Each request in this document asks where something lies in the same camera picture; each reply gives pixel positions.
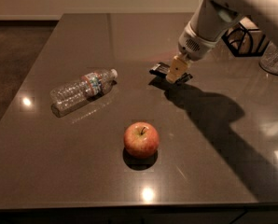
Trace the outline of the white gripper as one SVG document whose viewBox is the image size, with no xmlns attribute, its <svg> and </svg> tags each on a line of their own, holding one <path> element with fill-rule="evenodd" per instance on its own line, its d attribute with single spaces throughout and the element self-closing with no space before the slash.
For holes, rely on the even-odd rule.
<svg viewBox="0 0 278 224">
<path fill-rule="evenodd" d="M 191 24 L 188 23 L 178 39 L 180 56 L 174 56 L 166 80 L 174 84 L 187 72 L 189 63 L 186 61 L 196 62 L 202 59 L 215 47 L 215 44 L 216 41 L 209 41 L 198 36 L 192 29 Z"/>
</svg>

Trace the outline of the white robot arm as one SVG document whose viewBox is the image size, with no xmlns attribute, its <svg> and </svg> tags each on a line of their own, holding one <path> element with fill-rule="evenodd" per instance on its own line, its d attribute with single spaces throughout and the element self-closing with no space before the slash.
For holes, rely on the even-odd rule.
<svg viewBox="0 0 278 224">
<path fill-rule="evenodd" d="M 278 0 L 202 0 L 178 40 L 166 80 L 175 83 L 191 63 L 202 59 L 221 36 L 249 16 L 278 47 Z"/>
</svg>

